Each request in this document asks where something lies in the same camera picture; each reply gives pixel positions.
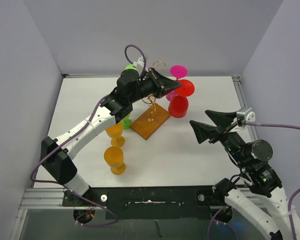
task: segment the wooden block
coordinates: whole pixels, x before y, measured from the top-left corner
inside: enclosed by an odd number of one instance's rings
[[[149,121],[152,109],[148,108],[130,125],[130,128],[144,140],[147,140],[170,117],[170,113],[160,105],[155,103],[155,108],[156,111],[152,115],[152,122]]]

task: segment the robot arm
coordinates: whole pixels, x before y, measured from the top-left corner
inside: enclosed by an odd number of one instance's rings
[[[288,198],[285,190],[277,173],[268,164],[268,161],[273,156],[271,145],[265,140],[246,143],[237,133],[238,130],[245,128],[244,121],[254,121],[255,113],[252,112],[251,108],[247,107],[240,109],[238,112],[225,113],[206,110],[205,113],[216,126],[191,120],[190,124],[198,143],[201,144],[209,139],[211,144],[220,142],[223,145],[230,159],[240,169],[240,175],[250,191],[267,208],[272,221],[268,220],[266,215],[261,214],[261,209],[257,211],[254,206],[249,205],[247,200],[234,201],[235,198],[233,199],[233,197],[236,194],[239,199],[241,197],[237,190],[234,191],[236,187],[231,187],[229,181],[227,181],[228,189],[223,186],[223,181],[217,183],[214,186],[214,193],[219,197],[223,197],[225,203],[238,209],[242,215],[260,229],[265,237],[269,236],[267,235],[270,233],[269,230],[276,234],[272,236],[273,238],[266,237],[266,239],[292,240],[292,229],[289,222],[289,214],[292,214],[297,239],[300,240],[300,219],[294,210],[292,210],[292,213],[288,212]],[[270,228],[263,222],[262,216],[264,219],[267,219],[266,221],[269,222],[267,224],[269,224]],[[280,230],[279,233],[275,232],[276,228],[273,223]]]
[[[91,188],[78,174],[73,163],[77,153],[98,134],[126,117],[133,110],[134,102],[151,94],[162,98],[180,86],[179,82],[162,76],[153,68],[141,74],[134,69],[124,70],[114,90],[100,101],[92,115],[54,140],[48,136],[42,141],[41,159],[57,149],[42,166],[58,184],[90,199]],[[74,135],[74,139],[64,143]]]

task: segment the white tabletop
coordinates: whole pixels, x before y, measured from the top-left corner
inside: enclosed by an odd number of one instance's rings
[[[87,144],[73,160],[79,174],[92,187],[150,187],[214,185],[223,178],[238,174],[223,146],[208,141],[198,144],[189,121],[213,125],[205,110],[235,112],[239,110],[238,96],[230,76],[187,77],[195,85],[188,98],[189,109],[184,118],[172,116],[144,140],[133,130],[123,131],[122,147],[126,171],[113,175],[104,160],[111,139],[102,132]],[[117,78],[65,78],[54,110],[48,135],[53,139],[86,118],[98,100],[110,93]],[[166,98],[156,101],[168,109]],[[130,119],[137,119],[148,106],[142,101],[133,104]],[[239,132],[251,141],[247,130]],[[37,179],[53,178],[41,166]],[[35,188],[55,188],[55,184],[36,183]]]

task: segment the magenta disc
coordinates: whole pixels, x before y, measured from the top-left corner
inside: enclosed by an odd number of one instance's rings
[[[170,68],[170,73],[172,76],[174,76],[177,79],[184,78],[188,74],[188,70],[181,65],[174,65]]]
[[[172,91],[172,92],[168,93],[165,97],[169,102],[171,102],[171,100],[177,95],[178,94],[176,93],[176,91]]]

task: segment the gray wall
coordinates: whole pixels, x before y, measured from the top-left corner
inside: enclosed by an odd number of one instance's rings
[[[24,2],[63,74],[117,76],[124,47],[136,44],[150,65],[229,76],[243,72],[282,0]]]
[[[61,82],[22,0],[0,0],[0,240],[8,239],[29,187]]]
[[[300,0],[284,0],[242,76],[258,122],[300,126]],[[300,131],[258,128],[288,197],[300,187]],[[300,215],[300,194],[294,204]]]

